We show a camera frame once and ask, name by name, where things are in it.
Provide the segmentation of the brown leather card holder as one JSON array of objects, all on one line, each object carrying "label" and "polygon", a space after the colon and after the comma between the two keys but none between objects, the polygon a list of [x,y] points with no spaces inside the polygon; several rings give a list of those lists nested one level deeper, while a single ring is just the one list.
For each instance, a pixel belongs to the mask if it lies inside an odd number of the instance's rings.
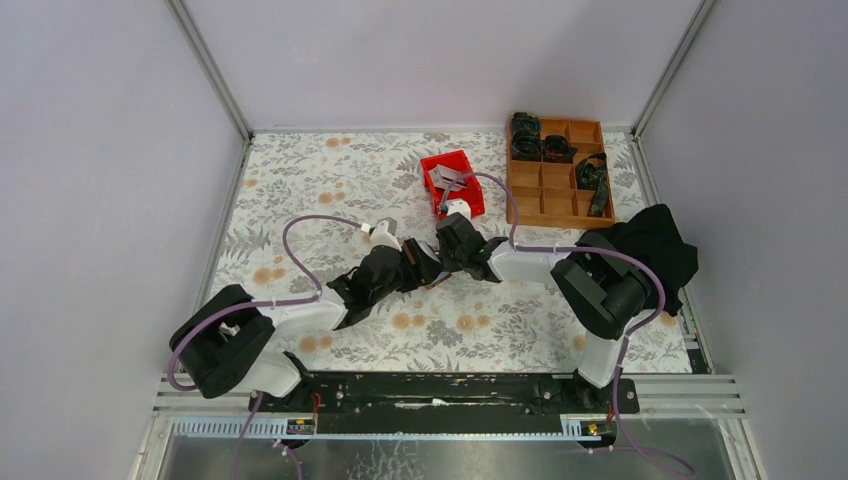
[{"label": "brown leather card holder", "polygon": [[435,288],[437,285],[443,283],[444,281],[449,279],[451,276],[452,276],[451,272],[441,272],[439,275],[436,276],[436,278],[432,282],[430,282],[429,284],[426,285],[426,289]]}]

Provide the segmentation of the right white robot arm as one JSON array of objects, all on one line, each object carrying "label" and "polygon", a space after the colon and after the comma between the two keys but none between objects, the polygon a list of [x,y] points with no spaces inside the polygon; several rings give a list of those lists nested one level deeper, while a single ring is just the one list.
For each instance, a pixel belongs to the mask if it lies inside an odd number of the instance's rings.
[{"label": "right white robot arm", "polygon": [[493,283],[527,281],[556,287],[586,330],[573,386],[575,402],[597,412],[613,398],[610,383],[621,374],[635,318],[655,296],[660,313],[666,295],[643,262],[615,249],[597,232],[575,246],[520,245],[506,237],[486,240],[465,216],[454,213],[436,226],[445,270],[464,271]]}]

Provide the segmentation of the red plastic bin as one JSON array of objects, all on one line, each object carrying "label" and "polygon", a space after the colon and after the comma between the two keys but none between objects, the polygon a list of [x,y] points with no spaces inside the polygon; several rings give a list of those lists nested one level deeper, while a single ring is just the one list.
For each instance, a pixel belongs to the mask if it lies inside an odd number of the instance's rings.
[{"label": "red plastic bin", "polygon": [[460,212],[468,218],[485,213],[480,182],[473,176],[471,164],[463,150],[430,156],[420,161],[424,186],[432,198],[433,211],[439,220]]}]

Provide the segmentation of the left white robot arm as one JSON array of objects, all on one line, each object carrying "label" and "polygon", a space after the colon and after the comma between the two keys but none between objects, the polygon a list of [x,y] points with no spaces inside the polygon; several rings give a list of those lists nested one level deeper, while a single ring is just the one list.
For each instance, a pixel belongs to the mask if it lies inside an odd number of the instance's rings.
[{"label": "left white robot arm", "polygon": [[374,247],[361,263],[316,294],[258,301],[239,284],[224,287],[172,335],[168,381],[207,398],[237,387],[269,393],[288,411],[309,401],[310,385],[286,355],[267,350],[284,336],[355,325],[389,295],[430,287],[448,273],[425,243]]}]

